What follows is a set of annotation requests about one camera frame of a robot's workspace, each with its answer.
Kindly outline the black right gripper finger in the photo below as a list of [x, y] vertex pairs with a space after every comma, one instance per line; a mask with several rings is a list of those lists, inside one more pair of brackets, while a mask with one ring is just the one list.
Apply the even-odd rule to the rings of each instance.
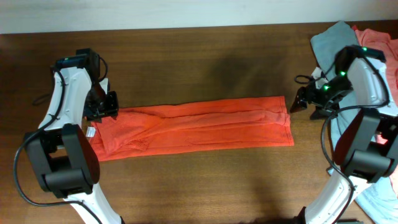
[[333, 113], [338, 109], [337, 106], [331, 106], [328, 108], [322, 108], [320, 106], [315, 107], [315, 111], [310, 115], [310, 120], [327, 119], [329, 117], [335, 118], [336, 115]]
[[290, 107], [290, 113], [297, 113], [299, 111], [306, 110], [307, 106], [307, 90], [302, 86], [297, 90], [294, 102]]

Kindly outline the orange soccer t-shirt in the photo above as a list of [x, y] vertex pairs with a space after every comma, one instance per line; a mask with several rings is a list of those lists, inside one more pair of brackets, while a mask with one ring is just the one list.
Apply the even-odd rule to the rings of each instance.
[[294, 145], [282, 96], [122, 108], [92, 127], [100, 161]]

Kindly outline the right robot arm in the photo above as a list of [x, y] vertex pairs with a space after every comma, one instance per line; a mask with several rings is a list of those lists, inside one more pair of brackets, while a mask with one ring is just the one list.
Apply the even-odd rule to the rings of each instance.
[[381, 50], [348, 45], [335, 56], [335, 77], [317, 86], [308, 78], [298, 89], [291, 113], [315, 105], [312, 120], [326, 127], [344, 111], [357, 114], [338, 139], [329, 156], [322, 152], [333, 172], [320, 195], [294, 217], [294, 223], [340, 223], [354, 199], [397, 167], [397, 103], [386, 78], [386, 57]]

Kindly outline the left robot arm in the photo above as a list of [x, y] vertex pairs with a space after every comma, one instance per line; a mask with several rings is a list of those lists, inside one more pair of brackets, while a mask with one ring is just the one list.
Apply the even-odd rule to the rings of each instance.
[[100, 164], [82, 131], [82, 120], [101, 122], [115, 118], [119, 103], [101, 74], [104, 59], [92, 49], [79, 49], [58, 59], [50, 71], [53, 93], [45, 118], [36, 131], [26, 133], [14, 157], [13, 178], [18, 183], [17, 163], [25, 151], [41, 189], [57, 202], [34, 202], [16, 185], [20, 196], [37, 207], [71, 205], [85, 223], [123, 223], [100, 187]]

